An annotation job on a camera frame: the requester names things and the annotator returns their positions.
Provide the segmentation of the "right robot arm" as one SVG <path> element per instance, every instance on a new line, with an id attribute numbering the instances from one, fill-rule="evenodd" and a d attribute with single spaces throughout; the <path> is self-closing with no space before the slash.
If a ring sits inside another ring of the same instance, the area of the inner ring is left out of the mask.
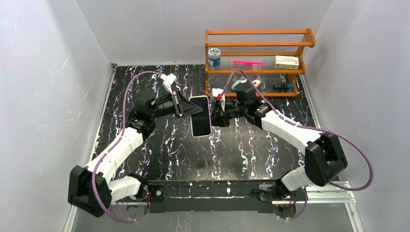
<path id="1" fill-rule="evenodd" d="M 230 119 L 245 117 L 248 123 L 271 132 L 296 147 L 304 155 L 304 165 L 276 180 L 277 189 L 289 193 L 300 188 L 325 186 L 347 168 L 348 162 L 337 136 L 305 129 L 278 112 L 269 101 L 258 98 L 249 82 L 236 85 L 236 99 L 227 100 L 223 90 L 211 90 L 214 111 L 211 123 L 228 127 Z"/>

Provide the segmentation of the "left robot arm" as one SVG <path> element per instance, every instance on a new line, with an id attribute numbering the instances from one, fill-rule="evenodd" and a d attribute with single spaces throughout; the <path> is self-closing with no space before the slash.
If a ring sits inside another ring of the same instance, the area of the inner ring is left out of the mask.
<path id="1" fill-rule="evenodd" d="M 199 103 L 194 97 L 186 99 L 180 90 L 171 90 L 157 99 L 154 91 L 146 88 L 137 93 L 133 105 L 124 128 L 114 141 L 85 166 L 74 166 L 69 175 L 68 203 L 97 218 L 110 214 L 111 203 L 141 192 L 146 183 L 142 176 L 131 174 L 118 180 L 113 180 L 113 176 L 152 134 L 157 118 L 209 114 L 207 102 Z"/>

